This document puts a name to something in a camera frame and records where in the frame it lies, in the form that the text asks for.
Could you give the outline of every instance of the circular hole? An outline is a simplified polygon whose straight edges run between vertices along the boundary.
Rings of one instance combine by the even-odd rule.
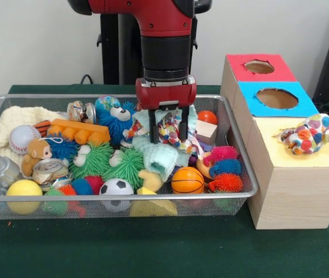
[[[257,98],[266,106],[278,109],[294,108],[298,99],[290,92],[283,89],[268,88],[257,93]]]
[[[269,62],[260,60],[249,61],[244,66],[254,74],[271,74],[275,70]]]

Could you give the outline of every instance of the red square panel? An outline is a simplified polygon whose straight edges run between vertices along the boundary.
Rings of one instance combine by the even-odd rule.
[[[280,55],[226,55],[239,82],[296,82],[296,78]]]

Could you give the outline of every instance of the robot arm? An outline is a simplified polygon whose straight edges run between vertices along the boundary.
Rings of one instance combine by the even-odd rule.
[[[183,111],[180,139],[187,138],[189,105],[196,96],[195,78],[189,75],[194,0],[68,0],[81,14],[132,14],[141,32],[144,78],[136,81],[136,95],[149,110],[151,142],[158,142],[154,112]]]

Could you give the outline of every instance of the soccer ball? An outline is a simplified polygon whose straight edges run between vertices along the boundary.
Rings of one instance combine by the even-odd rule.
[[[132,186],[121,178],[113,178],[106,181],[99,192],[100,195],[132,195],[133,193],[134,189]],[[131,206],[129,200],[101,201],[101,203],[111,213],[119,213]]]

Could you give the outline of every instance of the white wall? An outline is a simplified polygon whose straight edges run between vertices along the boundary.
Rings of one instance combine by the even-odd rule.
[[[226,53],[280,53],[313,94],[329,46],[329,0],[214,0],[198,15],[198,84],[220,84]],[[101,83],[99,17],[67,0],[0,0],[0,94],[12,84]]]

